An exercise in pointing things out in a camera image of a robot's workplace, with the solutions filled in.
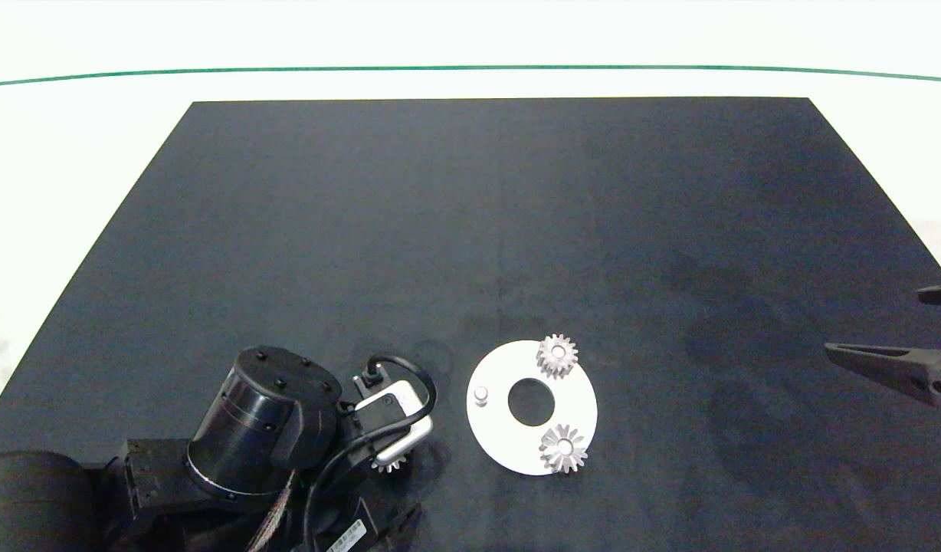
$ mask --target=center hole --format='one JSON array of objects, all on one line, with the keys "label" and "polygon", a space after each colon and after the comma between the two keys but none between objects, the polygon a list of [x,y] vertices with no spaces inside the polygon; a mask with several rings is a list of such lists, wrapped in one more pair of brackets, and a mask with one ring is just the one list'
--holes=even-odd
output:
[{"label": "center hole", "polygon": [[541,381],[523,379],[508,392],[508,408],[516,420],[526,426],[541,426],[552,417],[556,401],[552,391]]},{"label": "center hole", "polygon": [[561,455],[571,455],[572,454],[572,443],[568,439],[560,439],[556,443],[556,448],[559,449],[559,454]]}]

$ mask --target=white floor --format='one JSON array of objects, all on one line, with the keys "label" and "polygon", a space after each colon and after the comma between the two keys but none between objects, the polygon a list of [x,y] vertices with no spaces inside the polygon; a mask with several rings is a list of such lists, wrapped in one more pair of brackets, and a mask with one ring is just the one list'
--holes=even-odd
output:
[{"label": "white floor", "polygon": [[[0,81],[181,67],[652,64],[941,77],[941,2],[0,2]],[[0,87],[0,392],[193,101],[810,97],[941,265],[941,83],[712,70],[156,74]]]}]

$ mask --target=bevel gear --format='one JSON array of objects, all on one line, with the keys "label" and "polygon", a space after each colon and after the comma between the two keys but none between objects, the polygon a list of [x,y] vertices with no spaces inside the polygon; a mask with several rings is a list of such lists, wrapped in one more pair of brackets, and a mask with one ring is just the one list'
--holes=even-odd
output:
[{"label": "bevel gear", "polygon": [[584,465],[583,459],[586,458],[586,447],[579,446],[582,440],[579,430],[571,431],[568,425],[562,427],[562,424],[557,424],[555,429],[546,431],[542,436],[542,444],[538,447],[545,467],[563,474],[568,474],[569,469],[578,472],[580,465]]},{"label": "bevel gear", "polygon": [[575,343],[562,334],[552,334],[539,342],[535,360],[546,376],[566,377],[579,358]]},{"label": "bevel gear", "polygon": [[402,469],[402,462],[406,462],[406,457],[401,455],[398,460],[394,461],[390,465],[379,465],[377,462],[372,462],[372,469],[377,469],[379,474],[386,472],[386,474],[392,474],[395,469]]}]

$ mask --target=black cable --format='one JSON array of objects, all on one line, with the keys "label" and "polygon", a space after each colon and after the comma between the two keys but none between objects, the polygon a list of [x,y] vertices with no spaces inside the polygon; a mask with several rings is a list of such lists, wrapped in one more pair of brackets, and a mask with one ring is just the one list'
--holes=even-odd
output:
[{"label": "black cable", "polygon": [[382,439],[382,437],[388,435],[395,435],[396,433],[407,431],[412,424],[426,417],[426,415],[432,411],[433,406],[436,405],[436,385],[433,385],[433,380],[429,377],[429,374],[421,367],[417,366],[417,364],[411,363],[411,361],[403,359],[403,357],[393,356],[393,354],[375,354],[375,356],[372,356],[372,359],[369,359],[369,372],[376,370],[375,365],[377,363],[393,363],[396,364],[396,366],[406,368],[406,370],[418,377],[419,381],[424,384],[428,397],[426,397],[425,404],[422,405],[417,412],[413,412],[410,416],[397,420],[397,422],[386,424],[379,427],[379,429],[373,429],[368,433],[363,433],[355,437],[351,441],[348,441],[344,448],[341,448],[340,451],[335,453],[333,457],[324,464],[317,478],[313,480],[313,485],[310,486],[310,490],[307,493],[307,502],[303,503],[303,552],[316,551],[316,545],[314,545],[313,542],[313,532],[310,530],[310,521],[313,517],[310,514],[310,509],[312,509],[314,500],[316,500],[320,490],[323,489],[324,482],[330,478],[331,472],[339,462],[341,462],[346,455],[351,454],[359,448],[372,444],[373,441]]}]

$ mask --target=black cylindrical motor housing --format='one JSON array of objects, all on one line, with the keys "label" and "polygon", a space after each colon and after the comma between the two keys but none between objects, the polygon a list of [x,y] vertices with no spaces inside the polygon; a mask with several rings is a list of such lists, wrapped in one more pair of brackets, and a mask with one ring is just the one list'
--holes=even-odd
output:
[{"label": "black cylindrical motor housing", "polygon": [[97,552],[89,478],[49,452],[0,454],[0,552]]},{"label": "black cylindrical motor housing", "polygon": [[188,444],[187,472],[208,493],[268,498],[291,469],[312,468],[335,436],[341,385],[277,347],[243,350]]}]

